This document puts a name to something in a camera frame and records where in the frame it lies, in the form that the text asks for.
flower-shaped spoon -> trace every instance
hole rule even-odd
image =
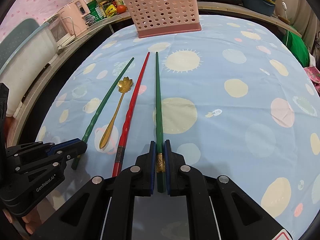
[[[104,132],[104,134],[103,134],[103,136],[101,138],[101,141],[100,141],[100,144],[99,144],[99,148],[100,149],[104,148],[107,145],[107,143],[108,143],[108,141],[110,139],[110,136],[111,136],[113,124],[114,124],[116,116],[118,114],[118,111],[119,111],[123,96],[124,96],[124,94],[126,92],[130,91],[132,85],[133,85],[132,79],[129,79],[129,77],[125,77],[125,78],[123,78],[123,80],[120,80],[118,82],[119,92],[122,93],[122,95],[121,95],[120,101],[118,103],[116,112],[113,115],[113,117],[112,117],[112,119],[111,119],[111,121],[110,121],[110,123],[109,123],[109,125],[108,125],[108,127],[106,129],[106,131]]]

white cable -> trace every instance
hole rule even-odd
[[[110,22],[107,22],[107,23],[104,23],[104,24],[102,24],[102,25],[99,25],[99,26],[95,27],[95,28],[92,29],[91,31],[87,32],[87,33],[86,33],[84,36],[82,36],[81,38],[79,38],[79,39],[77,39],[77,40],[74,40],[73,42],[71,42],[70,44],[68,44],[68,45],[66,45],[66,46],[63,46],[62,49],[65,50],[66,47],[69,47],[69,46],[72,45],[74,42],[83,39],[85,36],[87,36],[89,33],[93,32],[94,30],[96,30],[96,29],[98,29],[98,28],[101,28],[101,27],[103,27],[103,26],[105,26],[105,25],[111,24],[111,23],[113,23],[113,22],[115,22],[115,21],[117,21],[117,20],[119,20],[119,19],[120,19],[120,18],[117,18],[117,19],[114,19],[113,21],[110,21]]]
[[[216,227],[217,227],[217,231],[218,231],[218,237],[219,237],[219,240],[221,240],[219,225],[218,225],[216,213],[215,213],[215,211],[214,211],[213,204],[212,204],[212,200],[211,200],[211,197],[210,197],[210,196],[209,196],[209,199],[210,199],[210,203],[211,203],[211,207],[212,207],[212,211],[213,211],[214,220],[215,220],[215,222],[216,222]]]
[[[111,199],[112,199],[112,197],[110,197],[109,204],[108,204],[108,207],[107,207],[106,216],[105,216],[104,221],[103,221],[103,226],[102,226],[102,231],[101,231],[100,240],[102,240],[104,228],[105,228],[105,226],[106,226],[106,221],[107,221],[107,216],[108,216],[108,212],[109,212],[109,207],[110,207]]]
[[[76,37],[76,32],[75,32],[75,25],[73,24],[73,19],[71,17],[65,17],[65,18],[62,18],[61,20],[64,20],[64,19],[67,19],[67,18],[70,18],[71,19],[71,22],[72,22],[72,28],[73,28],[73,34],[74,36]]]
[[[288,17],[287,17],[287,5],[285,4],[284,0],[282,0],[282,8],[284,10],[284,13],[285,13],[285,18],[288,20]],[[285,43],[285,46],[287,46],[288,44],[288,39],[289,39],[289,31],[287,30],[287,42]]]

green chopstick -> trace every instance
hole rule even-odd
[[[87,130],[84,133],[84,136],[82,137],[82,141],[84,141],[85,143],[88,142],[88,138],[92,132],[92,129],[95,125],[95,123],[98,120],[99,115],[101,114],[102,109],[104,108],[106,102],[108,101],[110,95],[112,94],[113,90],[115,89],[115,87],[117,86],[119,80],[122,78],[123,74],[125,73],[125,71],[128,69],[128,67],[130,66],[130,64],[132,63],[132,61],[134,60],[134,57],[129,61],[129,63],[124,67],[124,69],[122,70],[122,72],[120,73],[120,75],[117,77],[117,79],[115,80],[115,82],[112,84],[112,86],[110,87],[109,91],[107,92],[107,94],[105,95],[105,97],[103,98],[103,100],[101,101],[96,113],[94,114],[94,116],[91,119],[91,122],[87,128]],[[78,163],[81,159],[81,155],[78,155],[76,158],[73,159],[73,162],[71,164],[71,168],[73,170],[76,170],[78,167]]]
[[[166,191],[165,164],[163,155],[163,124],[162,124],[162,107],[161,107],[161,89],[159,73],[159,55],[156,52],[156,171],[157,171],[157,188],[158,192]]]

pink appliance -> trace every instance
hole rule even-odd
[[[60,9],[58,14],[71,35],[78,36],[88,27],[84,17],[90,14],[90,10],[84,0],[73,0]]]

pink plastic basket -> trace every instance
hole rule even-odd
[[[139,38],[201,30],[196,0],[124,0]]]

